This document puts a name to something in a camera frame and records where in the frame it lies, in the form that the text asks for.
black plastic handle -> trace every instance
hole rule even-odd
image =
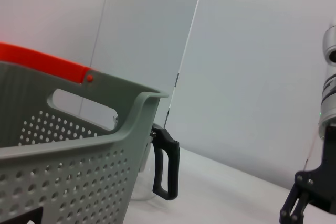
[[[173,200],[176,199],[179,194],[178,171],[180,167],[180,143],[173,140],[168,131],[158,125],[154,125],[152,131],[155,134],[152,141],[155,153],[153,193],[165,200]],[[168,191],[164,190],[161,185],[163,173],[162,150],[166,151],[168,155]]]

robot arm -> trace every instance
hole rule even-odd
[[[327,63],[336,67],[336,19],[324,34],[323,54]],[[296,173],[295,183],[280,211],[281,224],[302,224],[307,204],[336,214],[336,74],[327,78],[323,86],[319,135],[323,141],[321,165],[312,171]]]

white table surface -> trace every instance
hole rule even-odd
[[[279,223],[289,190],[192,152],[181,150],[178,198],[131,201],[124,224]],[[336,223],[308,205],[304,224]]]

red handle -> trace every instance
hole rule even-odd
[[[0,42],[0,61],[19,64],[60,78],[83,83],[89,67],[32,49]]]

perforated basket wall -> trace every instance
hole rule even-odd
[[[56,89],[115,109],[117,127],[59,111]],[[121,224],[165,94],[94,70],[78,84],[4,62],[0,90],[0,223],[42,208],[42,224]]]

